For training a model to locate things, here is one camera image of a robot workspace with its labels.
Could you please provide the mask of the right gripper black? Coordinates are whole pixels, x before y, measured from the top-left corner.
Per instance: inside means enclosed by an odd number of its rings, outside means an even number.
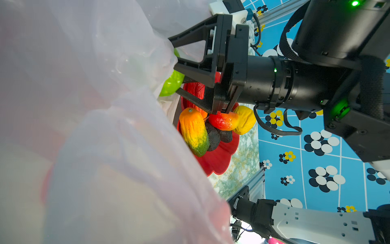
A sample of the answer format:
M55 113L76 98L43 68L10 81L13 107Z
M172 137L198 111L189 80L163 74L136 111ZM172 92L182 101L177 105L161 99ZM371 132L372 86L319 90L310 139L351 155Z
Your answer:
M179 58L174 66L175 71L206 85L185 86L183 108L228 113L238 102L247 80L249 26L239 24L232 34L232 22L232 15L216 14L169 38L174 48L205 42L202 61ZM219 51L210 54L215 41ZM214 87L216 69L221 80Z

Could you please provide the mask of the green lime fruit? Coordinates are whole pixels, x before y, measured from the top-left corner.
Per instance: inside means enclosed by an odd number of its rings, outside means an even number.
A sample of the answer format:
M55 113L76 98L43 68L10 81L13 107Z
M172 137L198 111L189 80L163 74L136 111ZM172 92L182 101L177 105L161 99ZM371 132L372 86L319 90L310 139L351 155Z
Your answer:
M165 81L159 96L168 97L176 93L181 88L184 78L184 74L174 70L172 75Z

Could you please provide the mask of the orange green papaya fruit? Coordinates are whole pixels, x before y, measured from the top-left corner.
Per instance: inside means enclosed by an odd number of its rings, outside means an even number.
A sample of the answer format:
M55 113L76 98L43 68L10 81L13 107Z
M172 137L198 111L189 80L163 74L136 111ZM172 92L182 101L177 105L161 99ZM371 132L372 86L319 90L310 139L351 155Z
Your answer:
M202 157L209 148L209 137L201 113L186 108L179 116L181 135L194 155Z

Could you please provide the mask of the yellow lemon fruit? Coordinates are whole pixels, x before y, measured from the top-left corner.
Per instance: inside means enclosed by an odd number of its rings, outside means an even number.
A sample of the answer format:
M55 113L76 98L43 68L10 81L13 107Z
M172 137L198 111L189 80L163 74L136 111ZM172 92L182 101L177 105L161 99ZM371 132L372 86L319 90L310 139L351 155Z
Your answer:
M244 135L249 132L257 123L254 111L246 106L239 105L234 113L239 115L239 124L233 131L238 135Z

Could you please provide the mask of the pink translucent plastic bag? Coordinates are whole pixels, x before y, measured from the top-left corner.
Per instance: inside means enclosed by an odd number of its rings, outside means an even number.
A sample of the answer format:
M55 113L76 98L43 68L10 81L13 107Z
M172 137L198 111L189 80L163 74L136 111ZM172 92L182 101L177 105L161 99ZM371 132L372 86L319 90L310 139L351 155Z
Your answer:
M208 4L1 1L1 243L232 243L159 97Z

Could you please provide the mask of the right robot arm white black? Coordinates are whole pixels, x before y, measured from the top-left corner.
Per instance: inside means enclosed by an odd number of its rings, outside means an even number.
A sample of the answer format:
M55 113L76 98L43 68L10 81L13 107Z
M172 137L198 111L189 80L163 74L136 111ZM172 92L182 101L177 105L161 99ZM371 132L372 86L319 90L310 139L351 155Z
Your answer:
M292 43L287 33L300 22ZM390 177L390 86L384 87L385 58L390 54L390 1L307 1L292 15L280 37L284 57L248 56L249 27L233 15L215 14L169 38L173 47L205 41L204 58L179 58L174 70L186 82L206 86L204 99L180 88L177 94L208 113L227 113L236 102L254 104L259 125L271 133L298 136L287 122L324 110L325 131L341 136L365 162ZM284 108L286 126L279 131L261 122L257 110ZM253 232L286 244L389 244L390 204L366 212L326 213L300 210L282 201L236 194L228 201L233 217Z

